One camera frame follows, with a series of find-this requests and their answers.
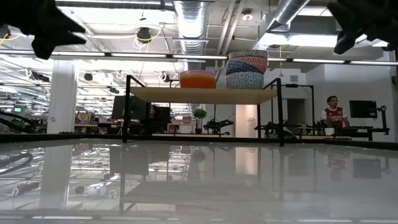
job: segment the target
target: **reflective surface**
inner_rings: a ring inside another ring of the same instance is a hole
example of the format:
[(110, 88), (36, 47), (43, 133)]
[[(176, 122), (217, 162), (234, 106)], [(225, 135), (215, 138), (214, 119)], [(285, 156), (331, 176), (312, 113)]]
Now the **reflective surface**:
[(398, 223), (393, 151), (121, 140), (0, 149), (1, 163), (32, 159), (0, 175), (2, 223)]

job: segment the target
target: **column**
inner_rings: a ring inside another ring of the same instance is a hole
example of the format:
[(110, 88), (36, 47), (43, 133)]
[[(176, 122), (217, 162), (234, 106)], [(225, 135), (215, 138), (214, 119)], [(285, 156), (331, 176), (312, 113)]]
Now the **column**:
[[(74, 61), (54, 61), (47, 133), (73, 132), (78, 74)], [(45, 149), (40, 208), (59, 210), (67, 205), (72, 150), (73, 145)]]

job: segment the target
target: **orange bowl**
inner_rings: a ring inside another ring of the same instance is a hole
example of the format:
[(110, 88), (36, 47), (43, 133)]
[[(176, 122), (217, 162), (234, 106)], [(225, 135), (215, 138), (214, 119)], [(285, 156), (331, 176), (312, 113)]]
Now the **orange bowl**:
[(190, 70), (180, 73), (181, 88), (215, 88), (216, 76), (213, 72)]

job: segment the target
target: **red shirt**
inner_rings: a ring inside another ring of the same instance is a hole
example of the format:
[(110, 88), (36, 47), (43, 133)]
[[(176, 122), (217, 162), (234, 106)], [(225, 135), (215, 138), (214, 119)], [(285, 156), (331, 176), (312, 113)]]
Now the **red shirt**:
[(331, 118), (331, 126), (334, 128), (342, 128), (343, 127), (343, 118), (346, 118), (347, 115), (343, 108), (337, 107), (336, 110), (331, 110), (330, 108), (326, 108), (322, 113), (322, 118)]

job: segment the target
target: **shelf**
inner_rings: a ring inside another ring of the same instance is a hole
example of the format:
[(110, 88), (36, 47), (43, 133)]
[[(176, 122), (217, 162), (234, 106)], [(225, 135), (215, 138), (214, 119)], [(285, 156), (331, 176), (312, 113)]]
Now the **shelf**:
[(131, 87), (131, 93), (149, 103), (208, 103), (259, 105), (277, 96), (276, 90), (218, 90)]

